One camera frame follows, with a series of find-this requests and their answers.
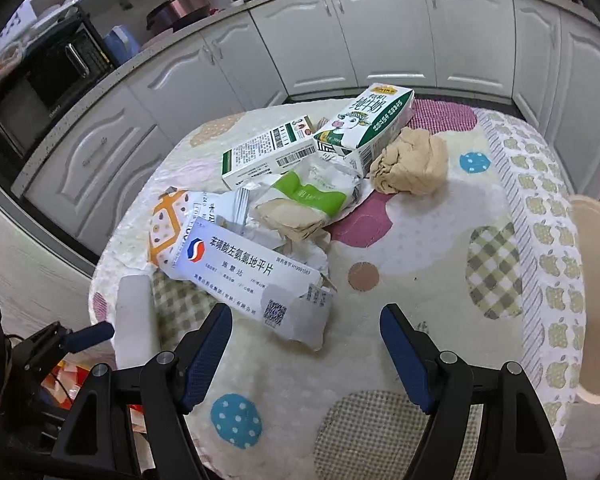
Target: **striped border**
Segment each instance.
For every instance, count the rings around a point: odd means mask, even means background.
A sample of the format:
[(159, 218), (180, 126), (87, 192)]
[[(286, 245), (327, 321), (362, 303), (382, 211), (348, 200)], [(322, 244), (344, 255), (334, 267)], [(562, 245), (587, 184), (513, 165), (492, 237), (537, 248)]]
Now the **striped border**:
[(540, 347), (542, 346), (542, 289), (536, 278), (538, 260), (531, 241), (531, 227), (525, 214), (525, 194), (516, 175), (509, 165), (509, 157), (505, 152), (500, 134), (491, 125), (486, 110), (474, 108), (478, 122), (484, 129), (491, 150), (493, 165), (498, 172), (502, 187), (509, 203), (513, 227), (516, 230), (516, 244), (520, 252), (520, 268), (522, 270), (522, 310), (523, 355), (520, 364), (525, 369), (531, 383), (537, 388), (542, 380), (542, 363)]

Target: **brown circle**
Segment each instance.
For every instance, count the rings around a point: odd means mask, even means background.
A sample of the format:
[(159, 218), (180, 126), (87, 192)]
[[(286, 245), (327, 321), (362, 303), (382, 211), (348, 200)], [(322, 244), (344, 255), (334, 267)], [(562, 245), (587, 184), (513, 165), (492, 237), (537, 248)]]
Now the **brown circle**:
[(367, 292), (380, 281), (380, 273), (374, 264), (358, 262), (349, 269), (349, 285), (360, 292)]

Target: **blue polka dot circle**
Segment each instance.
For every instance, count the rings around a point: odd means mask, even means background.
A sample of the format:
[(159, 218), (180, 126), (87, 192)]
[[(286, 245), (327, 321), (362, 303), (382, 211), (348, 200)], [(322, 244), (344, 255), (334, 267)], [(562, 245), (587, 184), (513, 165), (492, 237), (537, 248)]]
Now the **blue polka dot circle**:
[(262, 434), (262, 420), (255, 404), (238, 394), (226, 394), (214, 402), (211, 422), (220, 438), (240, 449), (256, 444)]
[(460, 167), (467, 173), (482, 173), (487, 171), (491, 161), (484, 153), (469, 152), (460, 155)]

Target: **copper pot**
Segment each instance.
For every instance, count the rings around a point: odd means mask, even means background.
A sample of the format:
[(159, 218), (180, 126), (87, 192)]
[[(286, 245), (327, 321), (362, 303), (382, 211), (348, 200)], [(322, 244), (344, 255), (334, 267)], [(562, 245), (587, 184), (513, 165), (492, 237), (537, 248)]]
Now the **copper pot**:
[(209, 0), (167, 0), (146, 16), (146, 30), (153, 35), (172, 28), (175, 32), (209, 15)]

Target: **pink patch on tablecloth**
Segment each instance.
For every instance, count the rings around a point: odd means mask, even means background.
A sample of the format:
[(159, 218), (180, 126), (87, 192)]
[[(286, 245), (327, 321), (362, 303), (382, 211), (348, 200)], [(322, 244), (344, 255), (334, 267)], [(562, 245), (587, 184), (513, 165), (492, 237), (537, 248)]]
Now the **pink patch on tablecloth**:
[(392, 197), (374, 191), (353, 213), (327, 227), (331, 239), (349, 247), (364, 248), (375, 244), (393, 225), (385, 207)]
[(99, 292), (96, 292), (93, 296), (93, 313), (97, 322), (107, 319), (107, 302)]
[(408, 127), (424, 128), (432, 134), (453, 130), (468, 132), (475, 128), (478, 117), (469, 106), (431, 99), (416, 99), (413, 104), (413, 119)]

